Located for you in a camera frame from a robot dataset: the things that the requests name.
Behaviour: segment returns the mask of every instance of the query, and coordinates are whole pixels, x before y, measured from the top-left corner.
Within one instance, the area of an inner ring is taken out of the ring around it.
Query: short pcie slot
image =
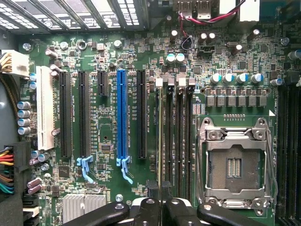
[[[145,71],[137,71],[138,158],[147,156],[147,92]]]
[[[90,100],[89,76],[85,72],[78,73],[79,78],[79,155],[90,155]]]
[[[71,77],[68,72],[60,72],[60,141],[61,156],[72,155],[71,130]]]
[[[175,187],[176,197],[182,197],[183,168],[182,168],[182,145],[183,145],[183,93],[177,90],[175,106]]]
[[[97,90],[98,95],[101,97],[108,96],[108,74],[106,71],[97,72]]]

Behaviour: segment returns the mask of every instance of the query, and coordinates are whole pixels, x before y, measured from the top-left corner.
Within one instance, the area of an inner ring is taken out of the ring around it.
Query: screw
[[[116,195],[115,200],[116,200],[117,202],[122,202],[122,200],[123,200],[122,194]]]
[[[210,206],[210,205],[204,205],[204,209],[206,209],[206,210],[212,210],[212,206]]]

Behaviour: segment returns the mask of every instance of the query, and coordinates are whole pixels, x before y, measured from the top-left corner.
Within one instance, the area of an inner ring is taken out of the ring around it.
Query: wire bundle
[[[13,166],[14,165],[14,155],[9,154],[11,147],[7,147],[4,150],[0,151],[0,164],[5,166]],[[0,190],[7,194],[13,194],[14,183],[13,179],[9,178],[7,174],[9,171],[5,170],[4,173],[0,173]]]

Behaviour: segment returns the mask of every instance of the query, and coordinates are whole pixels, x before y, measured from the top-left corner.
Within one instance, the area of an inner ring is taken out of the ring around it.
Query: small connector
[[[15,50],[2,50],[0,59],[3,73],[29,78],[29,57]]]

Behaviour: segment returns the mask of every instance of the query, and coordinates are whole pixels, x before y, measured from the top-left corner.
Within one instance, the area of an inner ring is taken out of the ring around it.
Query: ram slot
[[[90,155],[89,75],[79,72],[79,155]]]
[[[127,158],[127,74],[117,71],[117,159]]]
[[[72,155],[72,124],[71,124],[71,76],[68,72],[60,72],[60,139],[61,156]]]
[[[138,158],[147,156],[147,92],[145,70],[137,71]]]
[[[182,168],[182,146],[183,146],[183,93],[177,88],[175,106],[175,187],[176,197],[182,197],[183,168]]]

